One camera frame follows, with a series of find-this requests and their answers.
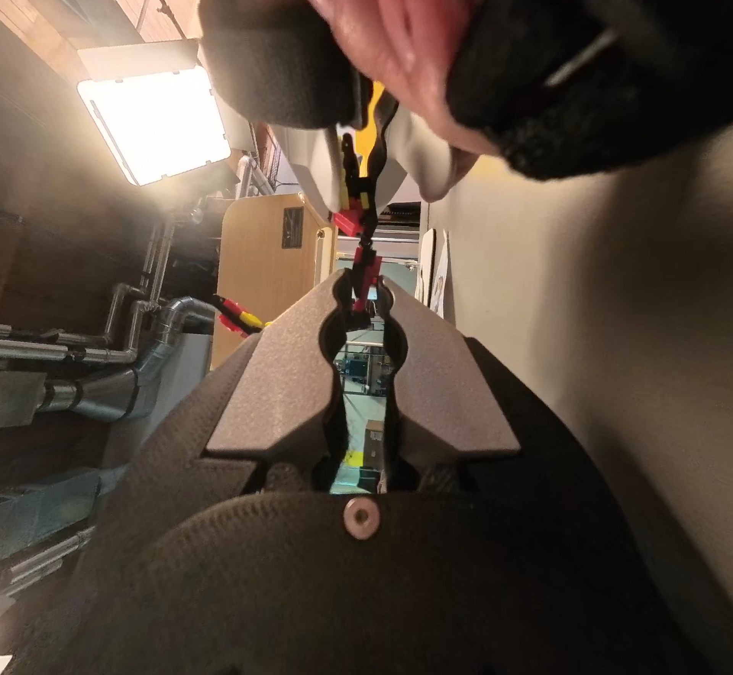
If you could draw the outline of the red yellow black lego model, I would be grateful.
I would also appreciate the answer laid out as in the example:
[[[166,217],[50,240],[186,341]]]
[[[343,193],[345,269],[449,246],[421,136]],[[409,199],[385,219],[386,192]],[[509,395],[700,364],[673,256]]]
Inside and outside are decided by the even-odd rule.
[[[376,185],[368,176],[362,176],[354,149],[353,136],[346,132],[340,140],[342,151],[342,181],[339,190],[339,210],[333,215],[336,227],[347,237],[357,237],[350,279],[353,301],[347,312],[348,331],[364,330],[370,326],[367,311],[370,288],[377,284],[381,258],[373,246],[378,226]]]

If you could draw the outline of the silver round ventilation duct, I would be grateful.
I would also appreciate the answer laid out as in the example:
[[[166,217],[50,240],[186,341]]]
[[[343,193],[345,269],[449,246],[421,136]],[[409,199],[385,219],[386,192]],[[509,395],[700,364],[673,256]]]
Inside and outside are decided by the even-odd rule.
[[[81,379],[45,382],[38,413],[70,411],[105,423],[141,418],[155,406],[161,376],[187,322],[211,329],[215,307],[191,296],[173,299],[158,313],[140,358],[131,365],[103,369]]]

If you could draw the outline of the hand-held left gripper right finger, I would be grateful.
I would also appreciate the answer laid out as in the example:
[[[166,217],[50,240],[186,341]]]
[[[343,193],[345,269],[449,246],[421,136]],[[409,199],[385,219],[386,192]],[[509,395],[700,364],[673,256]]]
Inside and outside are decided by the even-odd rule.
[[[379,313],[393,368],[383,490],[470,487],[471,463],[517,455],[520,442],[463,334],[388,278],[379,281]]]

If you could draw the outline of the rectangular metal air duct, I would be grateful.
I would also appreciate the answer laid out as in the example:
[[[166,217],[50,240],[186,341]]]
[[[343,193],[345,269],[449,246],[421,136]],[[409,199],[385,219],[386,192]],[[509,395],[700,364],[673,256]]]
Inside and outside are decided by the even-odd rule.
[[[109,494],[126,470],[77,468],[2,489],[1,559],[88,519],[98,497]]]

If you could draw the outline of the open lego instruction booklet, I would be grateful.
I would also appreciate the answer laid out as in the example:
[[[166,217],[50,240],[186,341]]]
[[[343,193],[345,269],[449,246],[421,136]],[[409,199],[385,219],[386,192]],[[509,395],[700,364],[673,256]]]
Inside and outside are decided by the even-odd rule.
[[[444,230],[443,237],[441,255],[433,274],[433,288],[429,307],[440,318],[453,324],[452,254],[449,232]]]

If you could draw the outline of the person's right hand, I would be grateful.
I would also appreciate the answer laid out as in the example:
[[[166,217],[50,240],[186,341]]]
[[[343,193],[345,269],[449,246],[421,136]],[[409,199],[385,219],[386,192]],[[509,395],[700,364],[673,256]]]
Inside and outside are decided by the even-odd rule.
[[[498,148],[458,124],[446,103],[447,77],[479,1],[308,0],[362,74],[451,146],[494,156]]]

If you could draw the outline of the bright studio light panel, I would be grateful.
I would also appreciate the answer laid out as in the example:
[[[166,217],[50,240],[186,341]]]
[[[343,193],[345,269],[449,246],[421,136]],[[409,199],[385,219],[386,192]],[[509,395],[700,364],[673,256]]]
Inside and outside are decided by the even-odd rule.
[[[77,92],[127,181],[146,187],[231,155],[198,39],[90,47]]]

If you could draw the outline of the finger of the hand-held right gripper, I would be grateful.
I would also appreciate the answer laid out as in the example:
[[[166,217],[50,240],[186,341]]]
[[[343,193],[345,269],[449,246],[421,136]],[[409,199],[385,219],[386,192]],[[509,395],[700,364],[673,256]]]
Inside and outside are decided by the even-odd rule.
[[[341,208],[342,150],[335,126],[304,130],[272,125],[300,190],[324,220]]]
[[[370,123],[376,134],[366,158],[366,175],[375,184],[378,212],[396,201],[406,180],[417,189],[414,201],[441,200],[476,162],[474,154],[437,137],[421,117],[386,90],[374,98]]]

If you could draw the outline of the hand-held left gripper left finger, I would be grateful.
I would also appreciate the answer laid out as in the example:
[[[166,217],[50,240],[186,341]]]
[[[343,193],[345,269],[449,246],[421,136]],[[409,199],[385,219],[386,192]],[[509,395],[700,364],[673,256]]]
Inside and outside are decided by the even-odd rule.
[[[347,448],[342,380],[351,271],[338,270],[257,336],[207,442],[212,458],[289,464],[329,492]]]

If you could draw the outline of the metal conduit pipes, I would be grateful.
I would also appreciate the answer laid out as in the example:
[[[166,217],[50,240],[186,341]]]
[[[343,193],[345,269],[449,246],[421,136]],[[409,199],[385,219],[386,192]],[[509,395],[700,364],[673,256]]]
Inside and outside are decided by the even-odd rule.
[[[132,298],[131,320],[124,346],[115,350],[112,342],[123,316],[125,301]],[[131,365],[139,354],[144,317],[160,309],[142,288],[124,283],[115,285],[101,333],[97,335],[52,330],[42,334],[23,332],[2,325],[1,359],[45,362],[71,361],[90,366]]]

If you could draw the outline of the small red yellow lego part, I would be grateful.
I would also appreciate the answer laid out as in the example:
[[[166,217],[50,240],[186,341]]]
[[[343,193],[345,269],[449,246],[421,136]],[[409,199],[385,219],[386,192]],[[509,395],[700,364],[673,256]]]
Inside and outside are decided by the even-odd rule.
[[[261,319],[245,310],[240,304],[220,295],[213,295],[212,304],[219,313],[220,322],[229,330],[247,338],[261,333],[272,322]]]

